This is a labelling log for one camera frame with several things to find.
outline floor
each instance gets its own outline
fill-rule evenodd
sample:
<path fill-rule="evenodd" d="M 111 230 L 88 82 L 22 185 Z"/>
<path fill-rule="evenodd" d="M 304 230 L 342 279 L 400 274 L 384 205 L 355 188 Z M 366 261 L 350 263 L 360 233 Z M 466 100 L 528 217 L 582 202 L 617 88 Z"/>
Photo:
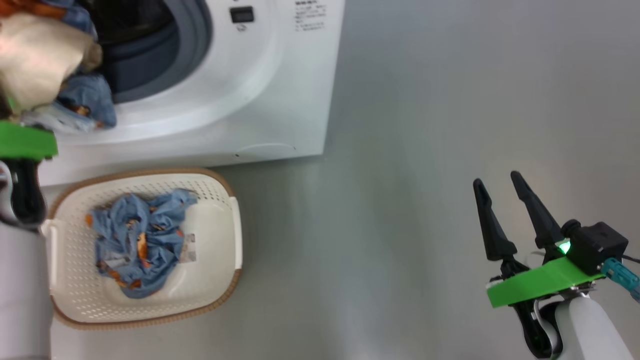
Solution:
<path fill-rule="evenodd" d="M 486 298 L 499 266 L 472 181 L 521 260 L 535 246 L 514 169 L 560 223 L 636 233 L 638 13 L 632 0 L 348 0 L 325 155 L 216 169 L 243 216 L 233 297 L 145 329 L 55 323 L 54 359 L 531 358 L 513 311 Z M 640 358 L 640 307 L 599 289 Z"/>

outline towel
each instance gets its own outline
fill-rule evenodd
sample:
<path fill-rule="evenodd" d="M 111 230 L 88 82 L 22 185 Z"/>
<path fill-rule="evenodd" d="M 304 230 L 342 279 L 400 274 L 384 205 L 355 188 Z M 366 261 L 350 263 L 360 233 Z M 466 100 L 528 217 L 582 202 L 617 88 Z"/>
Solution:
<path fill-rule="evenodd" d="M 97 40 L 89 12 L 75 0 L 42 1 L 66 9 L 62 21 Z M 117 117 L 111 87 L 102 74 L 76 72 L 62 84 L 54 103 L 23 113 L 20 121 L 25 126 L 44 126 L 56 134 L 73 135 L 112 129 L 116 126 Z"/>
<path fill-rule="evenodd" d="M 95 209 L 88 223 L 98 233 L 95 257 L 101 275 L 112 277 L 129 298 L 160 290 L 180 260 L 185 210 L 194 193 L 177 189 L 150 202 L 128 194 L 110 209 Z"/>
<path fill-rule="evenodd" d="M 15 113 L 50 104 L 62 82 L 102 62 L 93 38 L 58 20 L 18 13 L 0 18 L 0 86 Z"/>

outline washing machine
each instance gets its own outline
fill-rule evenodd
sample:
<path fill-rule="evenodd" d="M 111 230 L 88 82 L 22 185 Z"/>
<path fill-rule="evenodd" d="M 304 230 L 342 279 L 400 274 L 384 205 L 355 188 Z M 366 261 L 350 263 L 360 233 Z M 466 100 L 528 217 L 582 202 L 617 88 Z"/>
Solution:
<path fill-rule="evenodd" d="M 60 155 L 40 165 L 42 186 L 323 152 L 344 0 L 83 4 L 118 125 L 57 136 Z"/>

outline crumpled blue fabric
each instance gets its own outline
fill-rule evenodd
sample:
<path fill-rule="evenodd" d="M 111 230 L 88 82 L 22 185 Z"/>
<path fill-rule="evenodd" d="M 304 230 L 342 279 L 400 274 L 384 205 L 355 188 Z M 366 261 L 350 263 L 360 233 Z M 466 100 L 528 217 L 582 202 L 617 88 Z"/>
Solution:
<path fill-rule="evenodd" d="M 99 234 L 95 257 L 100 274 L 123 283 L 122 292 L 132 299 L 160 290 L 180 260 L 184 235 L 179 226 L 185 210 L 197 201 L 194 193 L 177 189 L 149 202 L 128 194 L 110 209 L 92 210 L 92 227 Z M 147 237 L 146 261 L 150 266 L 138 256 L 142 232 Z"/>
<path fill-rule="evenodd" d="M 69 78 L 54 106 L 67 110 L 69 115 L 78 121 L 95 125 L 94 128 L 112 129 L 117 123 L 111 88 L 104 76 L 100 74 L 76 75 Z M 85 117 L 69 110 L 77 106 L 88 108 L 89 115 Z"/>
<path fill-rule="evenodd" d="M 73 26 L 98 39 L 89 11 L 76 0 L 43 0 L 43 3 L 67 9 L 62 22 Z M 84 107 L 89 115 L 84 116 L 74 108 Z M 40 109 L 29 114 L 27 121 L 40 124 L 57 133 L 77 134 L 91 133 L 96 129 L 112 129 L 116 126 L 117 117 L 111 87 L 102 74 L 73 75 L 65 82 L 53 108 Z"/>
<path fill-rule="evenodd" d="M 67 14 L 62 18 L 62 22 L 82 32 L 91 34 L 96 40 L 98 39 L 98 33 L 91 20 L 91 15 L 89 15 L 89 12 L 79 5 L 76 0 L 42 0 L 42 2 L 47 5 L 67 9 Z"/>

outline basket rim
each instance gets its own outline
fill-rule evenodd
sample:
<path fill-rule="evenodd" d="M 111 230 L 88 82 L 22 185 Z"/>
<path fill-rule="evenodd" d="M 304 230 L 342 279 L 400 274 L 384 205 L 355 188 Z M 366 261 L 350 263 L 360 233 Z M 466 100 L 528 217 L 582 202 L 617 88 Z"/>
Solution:
<path fill-rule="evenodd" d="M 53 204 L 49 208 L 49 212 L 47 214 L 47 218 L 49 220 L 55 219 L 56 218 L 56 214 L 58 212 L 58 209 L 60 208 L 60 205 L 62 204 L 62 202 L 69 195 L 71 195 L 72 193 L 74 193 L 77 190 L 80 190 L 82 188 L 86 188 L 87 186 L 96 185 L 96 184 L 100 184 L 100 183 L 106 183 L 108 181 L 113 181 L 113 180 L 127 179 L 128 177 L 139 177 L 139 176 L 149 176 L 149 175 L 167 175 L 167 174 L 201 174 L 201 175 L 207 175 L 209 177 L 214 178 L 220 184 L 222 184 L 222 186 L 227 191 L 227 194 L 229 195 L 229 197 L 234 197 L 235 196 L 233 190 L 231 190 L 231 186 L 229 186 L 229 183 L 227 182 L 227 180 L 225 180 L 224 177 L 222 177 L 222 175 L 218 174 L 215 171 L 206 169 L 206 168 L 166 168 L 166 169 L 159 169 L 159 170 L 139 170 L 139 171 L 131 171 L 131 172 L 121 172 L 121 173 L 118 173 L 118 174 L 94 177 L 93 179 L 87 179 L 87 180 L 81 181 L 79 183 L 76 183 L 76 184 L 70 186 L 65 191 L 63 191 L 56 198 L 56 200 L 53 202 Z"/>
<path fill-rule="evenodd" d="M 71 195 L 75 191 L 82 189 L 84 187 L 105 183 L 113 180 L 126 179 L 128 177 L 165 175 L 165 174 L 207 175 L 209 177 L 214 178 L 220 184 L 222 184 L 222 186 L 227 191 L 229 197 L 234 197 L 234 193 L 231 190 L 231 187 L 229 186 L 229 184 L 227 183 L 227 180 L 225 180 L 225 178 L 222 177 L 217 172 L 214 172 L 212 170 L 208 170 L 205 168 L 166 168 L 166 169 L 158 169 L 158 170 L 139 170 L 139 171 L 122 172 L 119 174 L 94 177 L 93 179 L 84 180 L 84 181 L 81 181 L 80 183 L 70 186 L 56 198 L 56 200 L 54 201 L 53 205 L 49 210 L 47 218 L 49 220 L 54 219 L 62 202 L 69 195 Z M 209 311 L 212 311 L 220 307 L 222 304 L 224 304 L 227 301 L 227 299 L 229 299 L 231 294 L 233 294 L 234 290 L 236 289 L 237 282 L 238 282 L 238 279 L 240 278 L 241 272 L 242 272 L 241 268 L 238 268 L 234 271 L 234 275 L 231 278 L 231 283 L 229 284 L 225 292 L 222 294 L 222 296 L 220 296 L 217 300 L 215 300 L 211 304 L 205 305 L 203 307 L 199 307 L 197 309 L 192 309 L 192 310 L 188 310 L 188 311 L 184 311 L 184 312 L 172 314 L 172 315 L 160 316 L 156 318 L 131 320 L 131 321 L 123 321 L 123 322 L 95 322 L 95 323 L 79 322 L 77 320 L 71 319 L 62 310 L 60 310 L 53 294 L 50 295 L 51 303 L 53 304 L 55 318 L 58 319 L 58 321 L 60 321 L 61 323 L 65 324 L 66 326 L 69 326 L 77 330 L 123 330 L 123 329 L 133 329 L 138 327 L 146 327 L 151 325 L 159 325 L 163 323 L 169 323 L 177 320 L 191 318 L 192 316 L 202 315 L 204 313 L 208 313 Z"/>

